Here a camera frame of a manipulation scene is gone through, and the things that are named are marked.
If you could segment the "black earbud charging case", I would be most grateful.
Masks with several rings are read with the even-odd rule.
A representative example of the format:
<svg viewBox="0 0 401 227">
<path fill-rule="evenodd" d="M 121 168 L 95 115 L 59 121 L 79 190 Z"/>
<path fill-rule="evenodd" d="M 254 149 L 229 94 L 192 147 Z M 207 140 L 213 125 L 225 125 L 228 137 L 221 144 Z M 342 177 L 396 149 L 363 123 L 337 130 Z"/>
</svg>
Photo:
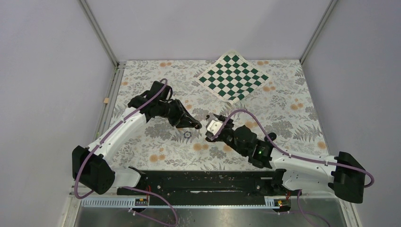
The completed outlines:
<svg viewBox="0 0 401 227">
<path fill-rule="evenodd" d="M 197 130 L 200 130 L 201 128 L 202 128 L 202 125 L 199 123 L 199 124 L 196 124 L 195 126 L 194 126 L 194 128 L 195 129 L 197 129 Z"/>
</svg>

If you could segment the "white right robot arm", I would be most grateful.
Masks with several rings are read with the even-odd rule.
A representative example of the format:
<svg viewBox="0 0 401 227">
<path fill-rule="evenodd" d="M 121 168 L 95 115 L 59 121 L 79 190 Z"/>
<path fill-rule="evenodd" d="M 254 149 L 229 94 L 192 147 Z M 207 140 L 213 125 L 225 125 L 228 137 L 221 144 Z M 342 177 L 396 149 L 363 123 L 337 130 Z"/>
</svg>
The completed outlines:
<svg viewBox="0 0 401 227">
<path fill-rule="evenodd" d="M 223 142 L 257 168 L 274 171 L 269 189 L 278 195 L 287 191 L 322 191 L 356 204 L 363 202 L 365 169 L 349 153 L 316 156 L 280 151 L 272 144 L 274 135 L 263 140 L 248 127 L 234 127 L 233 120 L 219 115 L 206 126 L 206 140 Z"/>
</svg>

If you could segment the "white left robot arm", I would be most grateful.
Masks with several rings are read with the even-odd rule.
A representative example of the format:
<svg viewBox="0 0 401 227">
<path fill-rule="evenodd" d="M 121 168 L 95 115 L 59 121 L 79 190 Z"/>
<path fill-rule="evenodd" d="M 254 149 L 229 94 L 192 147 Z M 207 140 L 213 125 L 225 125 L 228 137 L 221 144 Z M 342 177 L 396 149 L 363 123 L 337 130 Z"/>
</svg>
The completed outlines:
<svg viewBox="0 0 401 227">
<path fill-rule="evenodd" d="M 168 120 L 177 129 L 201 129 L 202 124 L 192 117 L 182 102 L 172 98 L 172 88 L 167 79 L 154 81 L 149 90 L 135 96 L 128 103 L 119 120 L 104 134 L 86 147 L 77 146 L 72 152 L 74 195 L 83 199 L 95 192 L 104 194 L 111 188 L 129 187 L 135 194 L 142 194 L 147 182 L 135 168 L 112 169 L 117 151 L 146 123 L 155 117 Z"/>
</svg>

